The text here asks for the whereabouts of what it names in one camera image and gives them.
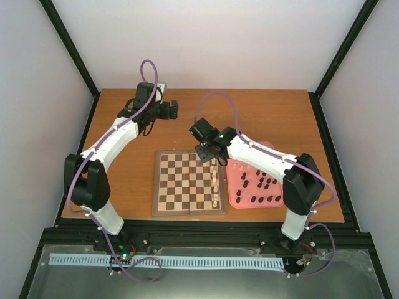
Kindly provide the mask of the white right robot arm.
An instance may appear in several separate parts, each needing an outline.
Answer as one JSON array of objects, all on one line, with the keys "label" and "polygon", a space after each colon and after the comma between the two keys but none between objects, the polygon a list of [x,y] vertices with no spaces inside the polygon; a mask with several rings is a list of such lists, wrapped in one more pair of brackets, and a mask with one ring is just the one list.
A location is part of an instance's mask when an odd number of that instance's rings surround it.
[{"label": "white right robot arm", "polygon": [[198,142],[195,151],[202,162],[233,159],[276,179],[282,185],[283,202],[287,208],[281,233],[292,241],[299,240],[327,185],[312,156],[278,152],[237,129],[226,127],[219,131],[204,118],[196,120],[188,131]]}]

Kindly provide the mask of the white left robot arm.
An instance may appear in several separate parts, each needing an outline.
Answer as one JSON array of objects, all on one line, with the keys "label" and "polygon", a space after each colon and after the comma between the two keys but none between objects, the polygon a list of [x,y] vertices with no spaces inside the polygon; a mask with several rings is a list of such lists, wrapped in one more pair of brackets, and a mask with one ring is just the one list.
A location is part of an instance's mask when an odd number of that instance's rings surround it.
[{"label": "white left robot arm", "polygon": [[107,171],[124,147],[140,135],[148,135],[157,119],[175,119],[178,103],[166,102],[166,84],[141,82],[135,97],[117,114],[111,127],[81,154],[70,154],[64,162],[64,196],[68,207],[80,211],[108,233],[107,242],[115,250],[128,247],[130,236],[122,230],[124,220],[110,202]]}]

